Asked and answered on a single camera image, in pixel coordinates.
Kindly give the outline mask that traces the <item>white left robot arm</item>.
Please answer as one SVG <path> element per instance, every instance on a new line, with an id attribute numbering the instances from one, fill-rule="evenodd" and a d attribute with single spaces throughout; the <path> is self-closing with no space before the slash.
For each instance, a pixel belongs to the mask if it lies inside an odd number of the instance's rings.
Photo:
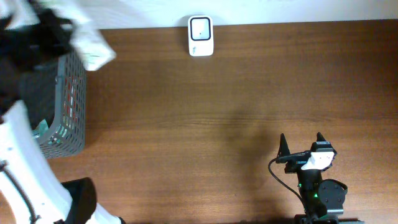
<path id="1" fill-rule="evenodd" d="M 115 56 L 76 1 L 1 2 L 1 193 L 17 223 L 123 223 L 90 178 L 48 163 L 83 150 L 86 73 Z"/>

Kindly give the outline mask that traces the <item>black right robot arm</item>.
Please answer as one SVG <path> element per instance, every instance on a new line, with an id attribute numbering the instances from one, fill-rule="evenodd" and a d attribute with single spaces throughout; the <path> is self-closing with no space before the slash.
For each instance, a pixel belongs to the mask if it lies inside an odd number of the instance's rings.
<path id="1" fill-rule="evenodd" d="M 279 150 L 271 160 L 268 170 L 281 185 L 294 193 L 303 205 L 304 214 L 294 216 L 294 223 L 362 223 L 358 219 L 340 219 L 344 213 L 348 187 L 334 180 L 324 179 L 322 172 L 332 166 L 337 151 L 321 133 L 311 148 L 306 151 L 291 153 L 284 134 L 280 135 Z M 285 164 L 286 174 L 297 174 L 298 191 L 281 181 L 272 171 L 271 164 Z"/>

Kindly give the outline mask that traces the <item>white cream tube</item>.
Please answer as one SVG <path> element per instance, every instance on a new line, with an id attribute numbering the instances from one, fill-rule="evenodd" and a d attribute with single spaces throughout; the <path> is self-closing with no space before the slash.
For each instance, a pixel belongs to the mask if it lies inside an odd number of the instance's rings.
<path id="1" fill-rule="evenodd" d="M 93 72 L 116 58 L 116 52 L 108 45 L 94 20 L 76 0 L 40 0 L 55 15 L 72 22 L 71 46 L 77 52 L 85 70 Z"/>

